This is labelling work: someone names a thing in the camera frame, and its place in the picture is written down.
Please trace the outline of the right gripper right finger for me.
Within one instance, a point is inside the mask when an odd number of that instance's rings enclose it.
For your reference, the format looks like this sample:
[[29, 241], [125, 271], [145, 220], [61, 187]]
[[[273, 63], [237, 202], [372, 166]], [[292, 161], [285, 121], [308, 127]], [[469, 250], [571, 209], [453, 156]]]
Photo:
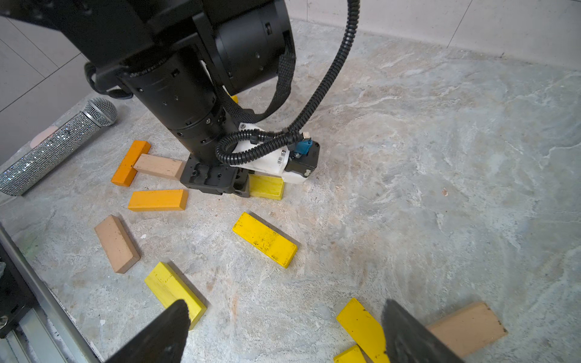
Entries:
[[381, 315], [390, 362], [463, 363], [396, 300], [387, 299]]

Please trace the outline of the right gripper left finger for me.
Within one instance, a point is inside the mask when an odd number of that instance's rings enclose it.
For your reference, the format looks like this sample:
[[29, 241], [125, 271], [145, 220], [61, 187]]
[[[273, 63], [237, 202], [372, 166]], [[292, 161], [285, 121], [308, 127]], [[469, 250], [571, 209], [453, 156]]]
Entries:
[[106, 363], [180, 362], [189, 326], [189, 309], [186, 302], [179, 299], [112, 355]]

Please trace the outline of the amber orange block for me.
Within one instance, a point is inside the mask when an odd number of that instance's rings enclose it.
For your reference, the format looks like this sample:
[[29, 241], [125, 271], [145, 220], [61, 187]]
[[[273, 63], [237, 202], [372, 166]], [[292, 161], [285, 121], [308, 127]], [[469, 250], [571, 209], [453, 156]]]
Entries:
[[136, 191], [128, 209], [133, 212], [183, 211], [189, 193], [186, 190]]

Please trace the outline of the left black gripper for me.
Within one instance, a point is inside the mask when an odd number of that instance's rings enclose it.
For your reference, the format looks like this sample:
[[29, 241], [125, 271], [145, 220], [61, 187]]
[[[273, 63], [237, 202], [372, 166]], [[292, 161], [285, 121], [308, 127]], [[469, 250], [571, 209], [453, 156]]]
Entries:
[[249, 170], [220, 164], [201, 163], [191, 154], [185, 164], [180, 182], [190, 189], [205, 194], [233, 194], [241, 198], [250, 196]]

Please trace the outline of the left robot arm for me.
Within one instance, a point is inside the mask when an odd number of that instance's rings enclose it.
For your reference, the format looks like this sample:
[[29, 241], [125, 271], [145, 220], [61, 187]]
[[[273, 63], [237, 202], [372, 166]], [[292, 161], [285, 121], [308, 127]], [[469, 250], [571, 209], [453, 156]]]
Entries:
[[220, 161], [216, 146], [291, 93], [282, 1], [3, 1], [1, 14], [61, 32], [87, 58], [95, 92], [139, 99], [189, 151], [184, 186], [249, 196], [249, 171]]

